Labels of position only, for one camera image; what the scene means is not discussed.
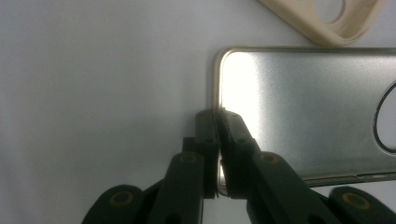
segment silver metal plate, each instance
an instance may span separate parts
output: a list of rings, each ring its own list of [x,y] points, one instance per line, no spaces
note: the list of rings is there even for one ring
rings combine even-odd
[[[396,81],[395,49],[234,48],[218,57],[215,79],[214,107],[240,114],[261,150],[308,185],[396,178],[395,154],[374,131]]]

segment beige plastic object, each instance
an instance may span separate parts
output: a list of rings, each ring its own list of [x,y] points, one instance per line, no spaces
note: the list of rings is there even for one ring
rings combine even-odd
[[[341,16],[332,23],[326,23],[316,12],[316,0],[259,1],[313,42],[327,47],[340,47],[359,39],[387,2],[344,0]]]

